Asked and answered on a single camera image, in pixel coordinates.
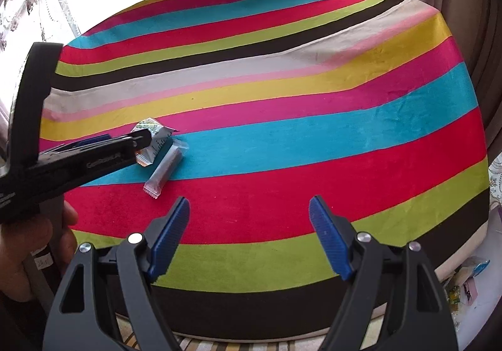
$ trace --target striped tablecloth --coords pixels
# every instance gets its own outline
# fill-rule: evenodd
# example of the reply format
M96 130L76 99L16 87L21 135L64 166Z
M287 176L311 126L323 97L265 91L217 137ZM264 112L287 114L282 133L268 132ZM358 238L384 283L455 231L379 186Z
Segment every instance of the striped tablecloth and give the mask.
M381 242L419 240L435 267L488 218L473 87L441 14L418 0L145 0L63 48L41 147L147 117L190 145L160 198L142 190L155 165L135 165L67 199L79 241L99 246L189 199L154 287L178 333L330 325L344 285L308 220L315 194Z

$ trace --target wrapped candy bar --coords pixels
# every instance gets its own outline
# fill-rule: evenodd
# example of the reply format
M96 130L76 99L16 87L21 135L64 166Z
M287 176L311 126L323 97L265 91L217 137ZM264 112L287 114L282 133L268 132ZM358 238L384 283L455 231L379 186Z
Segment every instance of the wrapped candy bar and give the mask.
M147 128L152 134L152 142L148 147L140 151L136 151L136 161L141 166L148 166L153 164L155 157L165 144L166 140L177 130L162 126L157 120L152 119L151 117L140 121L136 126L134 126L132 131L141 130L143 128Z
M143 190L153 196L155 199L159 198L162 188L174 172L181 159L183 158L183 151L188 149L188 145L182 141L173 140L173 145L162 158L158 167L148 181L143 186Z

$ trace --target finger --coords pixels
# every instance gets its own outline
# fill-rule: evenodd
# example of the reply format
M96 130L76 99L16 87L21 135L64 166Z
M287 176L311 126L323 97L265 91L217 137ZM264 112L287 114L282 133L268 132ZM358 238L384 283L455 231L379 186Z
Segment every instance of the finger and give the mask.
M47 245L52 225L42 216L0 226L0 291L24 302L33 297L22 261L32 251Z
M69 228L64 228L63 235L61 236L61 240L59 241L59 254L61 262L65 265L68 265L75 255L76 250L77 239L75 235Z
M63 208L63 224L64 225L76 225L78 222L78 213L75 209L68 203L64 202Z

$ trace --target colorful striped fabric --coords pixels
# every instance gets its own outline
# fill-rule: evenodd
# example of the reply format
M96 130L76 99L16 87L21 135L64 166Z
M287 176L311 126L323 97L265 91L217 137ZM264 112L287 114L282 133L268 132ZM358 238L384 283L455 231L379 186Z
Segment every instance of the colorful striped fabric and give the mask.
M190 200L154 287L175 332L328 327L344 286L308 220L315 194L382 242L419 240L436 267L488 219L473 87L418 0L146 0L65 46L53 83L41 149L147 117L190 145L158 200L142 186L164 151L67 194L78 240L98 246Z

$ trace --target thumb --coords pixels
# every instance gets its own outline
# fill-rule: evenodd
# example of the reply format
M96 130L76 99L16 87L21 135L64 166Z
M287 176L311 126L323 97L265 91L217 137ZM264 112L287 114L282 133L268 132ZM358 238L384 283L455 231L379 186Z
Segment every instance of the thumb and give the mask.
M22 262L32 251L47 245L51 236L51 222L41 215L0 225L0 291L15 301L31 299Z

